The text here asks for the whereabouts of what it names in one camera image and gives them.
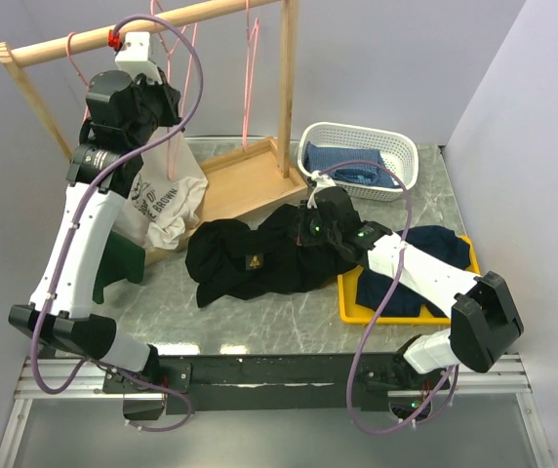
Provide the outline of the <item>black t shirt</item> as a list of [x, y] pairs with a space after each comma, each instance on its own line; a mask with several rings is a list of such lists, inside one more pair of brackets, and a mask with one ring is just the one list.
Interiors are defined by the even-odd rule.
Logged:
[[200, 308], [224, 295], [307, 293], [356, 267], [330, 245], [304, 247], [291, 229], [299, 209], [282, 205], [256, 229], [238, 219], [202, 223], [188, 241], [185, 266]]

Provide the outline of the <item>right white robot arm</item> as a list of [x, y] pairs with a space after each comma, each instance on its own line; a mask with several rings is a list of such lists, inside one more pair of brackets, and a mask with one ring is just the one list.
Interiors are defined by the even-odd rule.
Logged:
[[524, 331], [499, 274], [458, 269], [391, 229], [362, 220], [341, 187], [324, 188], [301, 202], [293, 235], [300, 245], [331, 246], [343, 259], [396, 279], [450, 318], [448, 329], [413, 338], [400, 349], [394, 377], [405, 388], [416, 388], [429, 372], [449, 366], [486, 372]]

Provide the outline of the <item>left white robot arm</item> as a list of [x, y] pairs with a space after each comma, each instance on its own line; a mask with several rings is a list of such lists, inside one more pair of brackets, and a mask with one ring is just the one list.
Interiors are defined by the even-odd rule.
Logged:
[[110, 70], [94, 76], [86, 94], [89, 116], [72, 152], [64, 214], [43, 277], [9, 322], [31, 339], [30, 360], [51, 346], [126, 372], [147, 392], [164, 380], [157, 349], [118, 331], [114, 320], [93, 312], [98, 270], [114, 221], [128, 199], [160, 128], [180, 123], [180, 94], [163, 73]]

